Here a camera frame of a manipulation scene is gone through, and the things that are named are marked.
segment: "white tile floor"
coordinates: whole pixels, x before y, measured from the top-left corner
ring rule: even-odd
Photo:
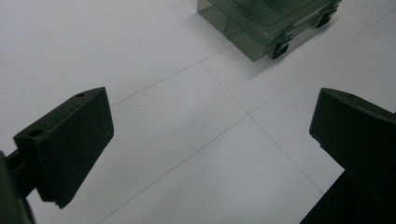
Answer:
[[[396,111],[396,0],[256,63],[196,0],[2,1],[0,148],[71,95],[106,86],[115,137],[64,210],[37,223],[299,223],[343,169],[308,133],[321,87]]]

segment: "transparent plastic box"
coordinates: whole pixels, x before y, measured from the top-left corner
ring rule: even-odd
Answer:
[[[309,27],[327,23],[341,0],[198,0],[197,10],[252,61],[275,59]]]

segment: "screw hole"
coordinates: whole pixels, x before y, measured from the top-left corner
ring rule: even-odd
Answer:
[[[29,132],[29,136],[31,136],[31,137],[36,137],[36,136],[39,136],[39,135],[42,134],[42,133],[43,133],[43,130],[37,129],[37,130],[34,130],[34,131]]]

